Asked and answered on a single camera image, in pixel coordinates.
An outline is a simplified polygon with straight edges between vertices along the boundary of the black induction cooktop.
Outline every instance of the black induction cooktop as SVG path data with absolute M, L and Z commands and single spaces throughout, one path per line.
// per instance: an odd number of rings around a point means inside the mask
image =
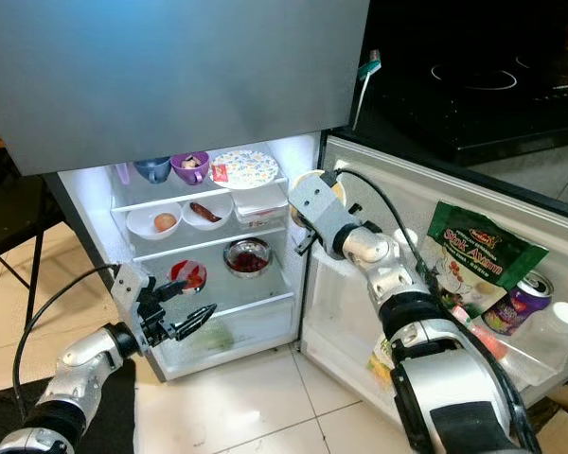
M 568 53 L 484 67 L 382 56 L 355 132 L 379 139 L 380 118 L 461 166 L 568 145 Z

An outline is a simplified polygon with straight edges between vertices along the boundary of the purple bowl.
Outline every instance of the purple bowl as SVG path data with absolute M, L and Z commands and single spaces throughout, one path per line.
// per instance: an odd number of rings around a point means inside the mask
M 182 168 L 181 163 L 189 156 L 198 159 L 201 164 L 195 168 Z M 204 181 L 210 168 L 210 156 L 204 151 L 198 153 L 181 153 L 170 156 L 170 165 L 181 180 L 187 184 L 200 184 Z

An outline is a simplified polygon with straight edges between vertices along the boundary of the purple can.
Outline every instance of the purple can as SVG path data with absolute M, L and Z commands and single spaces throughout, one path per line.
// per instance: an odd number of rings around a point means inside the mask
M 518 285 L 482 314 L 482 320 L 499 334 L 511 336 L 530 314 L 551 303 L 553 284 L 537 271 L 529 272 Z

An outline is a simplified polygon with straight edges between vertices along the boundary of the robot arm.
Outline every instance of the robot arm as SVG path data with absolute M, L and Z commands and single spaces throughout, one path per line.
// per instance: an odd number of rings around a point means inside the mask
M 126 323 L 106 324 L 78 340 L 57 360 L 55 376 L 23 428 L 0 444 L 0 454 L 73 454 L 97 413 L 101 387 L 133 353 L 143 355 L 167 339 L 181 341 L 198 330 L 217 305 L 201 307 L 182 323 L 168 320 L 161 303 L 189 292 L 185 281 L 155 287 L 155 279 L 134 265 L 122 265 L 112 294 Z
M 526 452 L 510 440 L 512 406 L 488 361 L 439 308 L 400 255 L 399 244 L 346 211 L 330 190 L 335 183 L 333 174 L 309 175 L 291 192 L 290 202 L 327 254 L 348 260 L 366 278 L 392 345 L 395 401 L 411 447 Z

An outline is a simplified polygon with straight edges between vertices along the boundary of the black mat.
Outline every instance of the black mat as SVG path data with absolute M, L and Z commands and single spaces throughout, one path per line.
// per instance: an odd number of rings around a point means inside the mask
M 101 404 L 76 454 L 133 453 L 134 362 L 127 360 L 103 385 Z M 49 378 L 23 385 L 27 408 L 44 392 Z M 0 391 L 0 442 L 21 426 L 12 388 Z

